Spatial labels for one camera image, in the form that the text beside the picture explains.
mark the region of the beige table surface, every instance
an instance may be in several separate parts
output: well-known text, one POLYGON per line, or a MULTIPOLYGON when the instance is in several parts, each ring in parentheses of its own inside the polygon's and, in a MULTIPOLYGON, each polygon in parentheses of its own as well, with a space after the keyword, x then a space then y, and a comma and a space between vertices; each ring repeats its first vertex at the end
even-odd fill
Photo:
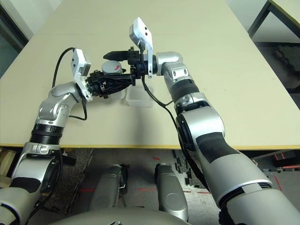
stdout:
POLYGON ((299 0, 269 0, 276 8, 284 13, 294 24, 300 27, 299 0))
MULTIPOLYGON (((128 30, 137 16, 152 32, 155 53, 183 55, 221 115, 230 145, 300 148, 299 109, 223 0, 64 0, 0 80, 0 144, 28 141, 63 50, 83 49, 90 71, 100 69, 105 53, 133 45, 128 30)), ((72 80, 70 59, 68 53, 57 84, 72 80)), ((171 99, 162 77, 146 82, 163 102, 171 99)), ((96 97, 87 110, 87 121, 69 119, 62 147, 179 148, 172 121, 158 105, 135 108, 125 100, 96 97)), ((78 104, 72 114, 83 116, 82 107, 78 104)))

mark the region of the transparent plastic box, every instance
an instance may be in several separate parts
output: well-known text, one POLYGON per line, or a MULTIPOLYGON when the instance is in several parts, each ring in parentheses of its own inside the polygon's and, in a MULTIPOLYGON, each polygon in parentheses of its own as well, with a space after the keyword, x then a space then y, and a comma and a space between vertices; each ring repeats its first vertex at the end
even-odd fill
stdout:
MULTIPOLYGON (((148 88, 154 94, 154 89, 151 86, 148 86, 148 88)), ((133 107, 153 107, 154 105, 154 101, 141 85, 130 85, 127 88, 126 101, 129 106, 133 107)))

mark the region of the silver robot arm segment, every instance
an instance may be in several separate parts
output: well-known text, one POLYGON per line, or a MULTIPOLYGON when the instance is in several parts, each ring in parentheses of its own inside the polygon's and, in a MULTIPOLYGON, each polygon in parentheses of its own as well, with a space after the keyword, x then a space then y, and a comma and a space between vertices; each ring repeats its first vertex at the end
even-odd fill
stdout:
POLYGON ((81 101, 75 82, 53 88, 38 116, 12 175, 10 187, 0 189, 1 222, 26 224, 42 193, 50 192, 59 172, 60 138, 72 107, 81 101))
POLYGON ((196 151, 223 224, 299 224, 300 213, 244 154, 225 141, 221 117, 175 52, 156 55, 177 113, 182 144, 196 151))

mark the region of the black cable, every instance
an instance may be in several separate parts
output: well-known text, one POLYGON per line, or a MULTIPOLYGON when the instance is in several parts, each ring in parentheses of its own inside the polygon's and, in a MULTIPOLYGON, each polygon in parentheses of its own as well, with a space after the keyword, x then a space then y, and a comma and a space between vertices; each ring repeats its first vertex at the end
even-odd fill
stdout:
POLYGON ((165 106, 168 106, 169 104, 171 104, 173 101, 171 101, 171 102, 169 102, 169 103, 167 103, 165 106))
POLYGON ((55 87, 55 82, 56 82, 56 76, 57 76, 57 71, 58 71, 58 68, 60 67, 60 61, 62 60, 62 57, 68 52, 68 51, 73 51, 75 48, 73 47, 70 47, 70 48, 67 48, 66 50, 63 51, 63 53, 60 55, 58 61, 57 61, 57 64, 56 64, 56 67, 55 67, 55 71, 54 71, 54 76, 53 76, 53 82, 52 82, 52 88, 55 87))
POLYGON ((87 118, 88 118, 88 112, 86 111, 86 99, 85 99, 84 96, 81 96, 81 100, 82 100, 82 107, 83 107, 83 112, 84 112, 84 118, 81 118, 79 116, 69 115, 70 118, 75 118, 75 119, 79 119, 79 120, 87 120, 87 118))
MULTIPOLYGON (((58 68, 60 67, 60 62, 63 58, 63 56, 69 52, 69 51, 73 51, 75 48, 74 47, 70 47, 70 48, 67 48, 66 50, 63 51, 63 53, 60 55, 57 63, 56 63, 56 67, 55 67, 55 71, 54 71, 54 75, 53 75, 53 82, 52 82, 52 88, 55 87, 55 82, 56 82, 56 77, 57 77, 57 72, 58 72, 58 68)), ((75 118, 75 119, 79 119, 79 120, 87 120, 88 118, 88 114, 87 114, 87 111, 86 111, 86 99, 83 95, 81 95, 81 98, 82 98, 82 107, 83 107, 83 112, 84 112, 84 118, 81 118, 79 116, 72 116, 70 115, 69 117, 70 118, 75 118)))
POLYGON ((39 211, 45 205, 45 203, 52 197, 53 193, 57 189, 58 183, 60 182, 60 179, 61 179, 61 176, 62 176, 62 168, 63 168, 62 152, 61 152, 61 150, 59 150, 59 152, 60 152, 60 157, 59 157, 59 159, 60 159, 59 160, 60 161, 60 171, 59 171, 58 178, 57 178, 57 181, 55 183, 55 186, 53 187, 50 194, 31 212, 29 218, 31 218, 34 214, 36 214, 36 212, 39 211))
MULTIPOLYGON (((146 66, 145 66, 145 62, 144 62, 144 55, 143 55, 143 49, 140 48, 141 50, 141 61, 142 61, 142 64, 143 64, 143 68, 145 70, 146 66)), ((148 95, 158 104, 160 105, 162 108, 164 108, 171 116, 171 119, 173 121, 173 124, 175 126, 175 129, 177 130, 177 125, 176 125, 176 122, 175 122, 175 119, 172 115, 172 113, 170 112, 169 109, 166 108, 167 105, 169 105, 171 102, 169 102, 168 104, 164 104, 162 103, 161 101, 159 101, 152 93, 151 91, 149 90, 149 88, 147 87, 146 83, 145 83, 145 73, 142 75, 142 84, 144 86, 144 89, 145 91, 148 93, 148 95)), ((209 187, 207 185, 207 182, 205 180, 205 177, 203 175, 203 173, 201 172, 201 170, 199 169, 199 167, 197 166, 196 162, 191 158, 188 150, 185 148, 185 146, 182 144, 182 141, 180 140, 179 138, 179 143, 180 143, 180 147, 182 149, 182 152, 183 152, 183 155, 184 157, 187 159, 191 169, 193 170, 195 176, 199 179, 199 181, 203 184, 203 186, 209 191, 209 187)))
POLYGON ((122 202, 123 202, 124 207, 126 207, 126 203, 125 203, 125 200, 124 200, 123 195, 121 195, 121 200, 122 200, 122 202))

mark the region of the table edge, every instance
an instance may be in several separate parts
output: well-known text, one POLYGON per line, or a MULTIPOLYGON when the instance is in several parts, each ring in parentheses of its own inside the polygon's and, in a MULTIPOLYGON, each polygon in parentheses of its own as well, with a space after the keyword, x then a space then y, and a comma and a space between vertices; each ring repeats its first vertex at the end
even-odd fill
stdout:
MULTIPOLYGON (((24 144, 0 143, 0 147, 23 147, 24 144)), ((111 149, 180 149, 180 145, 138 145, 138 144, 63 144, 61 148, 111 148, 111 149)), ((234 145, 236 150, 300 150, 300 145, 234 145)))
POLYGON ((281 11, 286 17, 288 17, 296 26, 298 26, 300 28, 300 23, 294 18, 292 17, 290 14, 288 14, 288 12, 286 12, 283 8, 281 8, 280 5, 278 5, 276 2, 274 2, 273 0, 268 0, 273 6, 275 6, 279 11, 281 11))

